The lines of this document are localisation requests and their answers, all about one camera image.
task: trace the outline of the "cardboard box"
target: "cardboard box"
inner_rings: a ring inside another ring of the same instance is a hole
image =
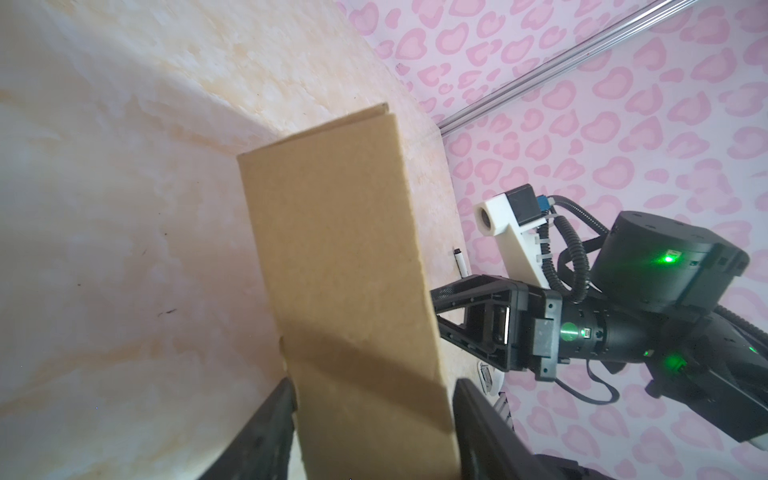
[[[460,476],[396,118],[238,157],[310,480]]]

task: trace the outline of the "aluminum rail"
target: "aluminum rail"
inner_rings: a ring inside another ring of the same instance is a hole
[[[557,57],[539,65],[520,78],[507,83],[463,108],[438,124],[440,134],[444,137],[457,128],[487,114],[501,105],[515,100],[529,91],[541,87],[546,81],[577,67],[598,53],[607,50],[617,43],[624,41],[636,33],[646,30],[659,22],[667,20],[672,15],[682,12],[698,0],[659,0],[641,8],[629,17],[614,23],[605,30],[598,32],[589,39],[566,50]]]

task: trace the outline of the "pink heart pattern wallpaper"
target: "pink heart pattern wallpaper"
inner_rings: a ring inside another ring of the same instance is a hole
[[[606,225],[642,210],[742,247],[750,267],[721,303],[768,329],[768,2],[699,2],[444,141],[473,273],[505,270],[472,206],[531,183]],[[568,216],[582,238],[594,236]],[[768,453],[646,395],[644,366],[615,376],[594,369],[619,389],[618,403],[590,406],[531,373],[507,375],[517,430],[532,450],[615,478],[768,478]],[[560,376],[607,396],[582,362]]]
[[[337,2],[435,122],[651,0]]]
[[[647,2],[345,1],[339,7],[440,121]],[[642,210],[710,228],[751,264],[721,303],[768,329],[768,1],[702,0],[444,138],[473,273],[504,275],[472,206],[530,183],[610,225]],[[582,238],[594,234],[566,214]],[[555,236],[553,251],[564,244]],[[607,397],[584,363],[559,377]],[[644,391],[650,374],[595,372],[621,392],[591,406],[513,372],[505,391],[529,448],[615,478],[768,478],[768,453]]]

